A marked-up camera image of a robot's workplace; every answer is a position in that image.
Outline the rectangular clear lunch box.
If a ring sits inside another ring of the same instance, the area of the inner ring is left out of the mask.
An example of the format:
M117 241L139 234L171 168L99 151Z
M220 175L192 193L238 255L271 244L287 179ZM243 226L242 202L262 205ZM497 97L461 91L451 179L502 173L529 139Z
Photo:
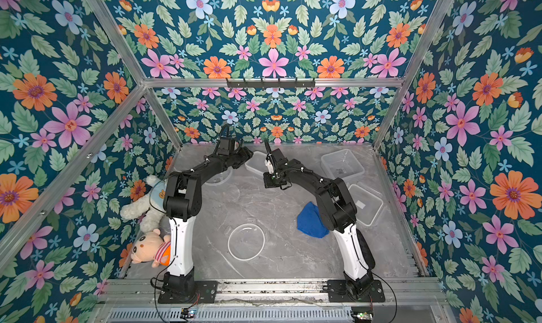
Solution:
M249 172L262 178L264 173L269 172L267 154L264 152L255 151L252 158L249 159L244 166Z

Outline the round clear lunch box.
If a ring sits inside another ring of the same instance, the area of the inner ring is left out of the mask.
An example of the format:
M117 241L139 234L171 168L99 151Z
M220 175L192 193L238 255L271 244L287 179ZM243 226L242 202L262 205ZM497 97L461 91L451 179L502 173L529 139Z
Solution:
M228 168L226 171L219 173L217 175L214 175L211 179L207 180L205 184L207 186L220 186L228 182L228 180L230 180L232 175L233 175L233 169Z

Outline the blue cleaning cloth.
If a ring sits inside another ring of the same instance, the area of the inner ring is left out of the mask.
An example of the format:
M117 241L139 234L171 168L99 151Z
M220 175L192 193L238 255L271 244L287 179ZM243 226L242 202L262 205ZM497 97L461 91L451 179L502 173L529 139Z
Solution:
M296 218L297 229L313 238L324 238L330 231L323 224L319 208L312 202L307 203Z

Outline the square clear lunch box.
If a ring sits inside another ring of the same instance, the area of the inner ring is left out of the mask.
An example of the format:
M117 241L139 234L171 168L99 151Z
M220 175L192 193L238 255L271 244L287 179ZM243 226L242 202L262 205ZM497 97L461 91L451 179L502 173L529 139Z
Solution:
M323 155L320 163L326 176L331 179L350 179L365 173L364 166L349 149Z

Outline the round clear box lid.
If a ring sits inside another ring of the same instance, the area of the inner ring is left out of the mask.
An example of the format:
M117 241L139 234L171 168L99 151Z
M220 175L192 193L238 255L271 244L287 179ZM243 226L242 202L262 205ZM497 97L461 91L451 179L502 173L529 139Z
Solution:
M230 255L241 262L258 257L265 247L265 234L255 224L242 224L231 232L227 248Z

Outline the square clear box lid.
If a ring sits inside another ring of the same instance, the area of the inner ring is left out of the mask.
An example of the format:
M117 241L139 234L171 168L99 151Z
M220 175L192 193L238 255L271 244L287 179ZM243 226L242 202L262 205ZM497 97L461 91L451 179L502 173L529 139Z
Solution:
M348 187L357 208L356 218L359 224L371 227L375 224L383 207L383 200L367 189L352 184Z

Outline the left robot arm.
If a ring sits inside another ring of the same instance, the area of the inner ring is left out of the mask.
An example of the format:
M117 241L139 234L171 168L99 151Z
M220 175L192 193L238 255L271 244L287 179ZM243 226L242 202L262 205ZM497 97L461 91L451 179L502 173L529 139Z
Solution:
M160 303L188 302L198 295L193 263L193 230L203 205L202 186L228 169L238 169L253 152L232 137L221 137L213 152L187 170L169 176L163 208L170 225L170 259Z

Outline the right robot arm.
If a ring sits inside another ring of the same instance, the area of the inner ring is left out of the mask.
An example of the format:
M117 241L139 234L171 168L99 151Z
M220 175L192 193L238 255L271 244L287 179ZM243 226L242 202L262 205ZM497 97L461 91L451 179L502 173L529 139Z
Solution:
M344 265L346 292L355 301L369 294L374 282L375 259L363 234L357 228L357 206L346 183L329 179L306 168L297 159L286 158L279 149L265 142L263 175L266 188L286 190L301 186L316 199L320 221L337 240Z

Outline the white teddy bear blue shirt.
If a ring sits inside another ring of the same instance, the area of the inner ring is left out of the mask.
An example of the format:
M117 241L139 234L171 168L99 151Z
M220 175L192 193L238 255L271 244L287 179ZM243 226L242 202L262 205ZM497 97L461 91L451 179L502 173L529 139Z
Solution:
M145 180L137 180L130 187L132 203L124 205L120 210L123 220L139 219L143 233L160 228L165 216L163 207L167 182L155 175L149 175Z

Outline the pink doll orange outfit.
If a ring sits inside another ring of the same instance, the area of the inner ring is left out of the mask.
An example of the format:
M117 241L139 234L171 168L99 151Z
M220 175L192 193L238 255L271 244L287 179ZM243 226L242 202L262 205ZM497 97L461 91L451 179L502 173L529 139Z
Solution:
M168 266L172 261L171 236L161 236L158 228L143 234L131 249L131 260L134 264L151 262L153 268Z

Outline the white ventilation grille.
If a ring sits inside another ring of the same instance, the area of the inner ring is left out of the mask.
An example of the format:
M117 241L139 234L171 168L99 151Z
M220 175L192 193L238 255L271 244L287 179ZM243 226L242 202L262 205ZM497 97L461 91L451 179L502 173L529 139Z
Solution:
M106 322L353 322L343 307L120 308Z

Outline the black hook rail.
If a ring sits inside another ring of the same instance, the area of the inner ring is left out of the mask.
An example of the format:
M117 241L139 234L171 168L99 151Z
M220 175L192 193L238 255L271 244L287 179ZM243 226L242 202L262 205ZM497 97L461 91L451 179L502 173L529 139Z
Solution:
M227 79L226 82L228 88L267 89L277 87L284 89L296 89L316 87L315 79Z

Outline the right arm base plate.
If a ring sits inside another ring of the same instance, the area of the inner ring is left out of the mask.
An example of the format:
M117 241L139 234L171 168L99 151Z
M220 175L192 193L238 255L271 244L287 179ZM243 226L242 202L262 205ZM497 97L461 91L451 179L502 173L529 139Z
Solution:
M323 286L331 303L385 303L385 294L380 281L372 281L360 287L347 280L330 279Z

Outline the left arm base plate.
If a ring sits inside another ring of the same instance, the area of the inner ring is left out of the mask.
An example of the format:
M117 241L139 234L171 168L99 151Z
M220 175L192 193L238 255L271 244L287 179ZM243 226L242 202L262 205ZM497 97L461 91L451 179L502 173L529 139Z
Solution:
M214 303L218 282L180 280L166 281L158 298L159 304L199 304Z

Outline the aluminium front rail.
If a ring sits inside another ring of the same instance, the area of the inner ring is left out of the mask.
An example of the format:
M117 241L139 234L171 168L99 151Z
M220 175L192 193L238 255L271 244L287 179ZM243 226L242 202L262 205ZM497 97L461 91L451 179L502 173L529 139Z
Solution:
M438 306L447 305L445 293L433 277L392 278L382 283L385 303L331 303L323 286L330 279L219 279L214 305L309 304Z

